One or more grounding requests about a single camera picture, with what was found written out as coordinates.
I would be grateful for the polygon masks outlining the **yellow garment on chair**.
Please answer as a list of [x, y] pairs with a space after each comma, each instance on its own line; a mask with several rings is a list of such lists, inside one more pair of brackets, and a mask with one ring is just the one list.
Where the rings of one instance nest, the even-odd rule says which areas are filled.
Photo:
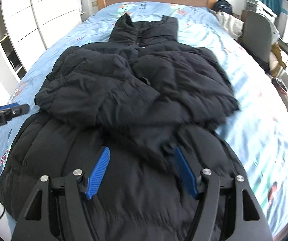
[[269, 55], [269, 69], [271, 76], [274, 78], [279, 77], [279, 75], [286, 69], [286, 64], [283, 62], [281, 49], [278, 43], [272, 45]]

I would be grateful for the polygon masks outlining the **dark blue backpack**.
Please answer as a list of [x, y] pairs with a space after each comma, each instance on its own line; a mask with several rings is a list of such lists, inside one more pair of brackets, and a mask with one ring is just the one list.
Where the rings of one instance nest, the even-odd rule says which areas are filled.
[[212, 7], [215, 12], [225, 12], [229, 15], [232, 15], [232, 5], [226, 0], [218, 0]]

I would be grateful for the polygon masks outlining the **white wardrobe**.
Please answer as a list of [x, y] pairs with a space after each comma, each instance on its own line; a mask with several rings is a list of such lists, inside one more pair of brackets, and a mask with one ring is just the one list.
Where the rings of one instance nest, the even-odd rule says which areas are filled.
[[0, 105], [39, 57], [80, 23], [80, 0], [0, 0]]

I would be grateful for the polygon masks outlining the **blue cartoon bed sheet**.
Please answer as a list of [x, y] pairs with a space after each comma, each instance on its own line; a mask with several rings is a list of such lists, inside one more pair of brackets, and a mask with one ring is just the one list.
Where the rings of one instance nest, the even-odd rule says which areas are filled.
[[240, 107], [217, 133], [243, 164], [271, 233], [277, 236], [288, 224], [288, 111], [271, 79], [221, 27], [210, 9], [158, 2], [125, 2], [101, 9], [39, 57], [10, 102], [27, 103], [30, 113], [36, 113], [34, 97], [60, 54], [73, 45], [107, 41], [115, 22], [125, 13], [133, 21], [175, 17], [180, 43], [213, 51], [233, 85]]

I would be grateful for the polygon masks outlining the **white printer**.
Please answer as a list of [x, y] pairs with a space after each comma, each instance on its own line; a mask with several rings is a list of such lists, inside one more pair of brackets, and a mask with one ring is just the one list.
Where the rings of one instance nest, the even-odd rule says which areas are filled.
[[267, 17], [277, 17], [277, 15], [273, 12], [272, 9], [270, 9], [268, 6], [266, 6], [259, 0], [246, 0], [246, 10], [251, 10], [259, 14], [263, 14]]

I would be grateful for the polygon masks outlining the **white cloth pile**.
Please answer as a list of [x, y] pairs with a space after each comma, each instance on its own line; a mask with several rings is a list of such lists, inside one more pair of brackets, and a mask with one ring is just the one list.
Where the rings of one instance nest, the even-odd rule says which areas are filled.
[[234, 40], [237, 41], [242, 35], [242, 28], [244, 24], [243, 21], [223, 11], [217, 12], [216, 17], [221, 27], [226, 30]]

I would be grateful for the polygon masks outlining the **black puffer jacket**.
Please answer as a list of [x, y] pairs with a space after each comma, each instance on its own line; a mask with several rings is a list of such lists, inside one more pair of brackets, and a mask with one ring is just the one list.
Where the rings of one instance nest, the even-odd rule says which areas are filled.
[[107, 42], [72, 46], [35, 96], [39, 112], [16, 135], [0, 177], [14, 219], [42, 175], [84, 169], [107, 146], [111, 160], [86, 204], [98, 240], [184, 240], [198, 205], [173, 149], [219, 176], [244, 169], [216, 128], [239, 109], [215, 55], [177, 41], [178, 21], [121, 16]]

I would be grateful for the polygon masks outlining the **grey office chair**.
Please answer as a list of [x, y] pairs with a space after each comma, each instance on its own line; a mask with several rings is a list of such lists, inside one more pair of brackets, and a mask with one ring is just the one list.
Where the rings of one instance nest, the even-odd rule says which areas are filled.
[[244, 12], [242, 47], [261, 65], [269, 64], [272, 45], [279, 38], [275, 25], [264, 15], [247, 10]]

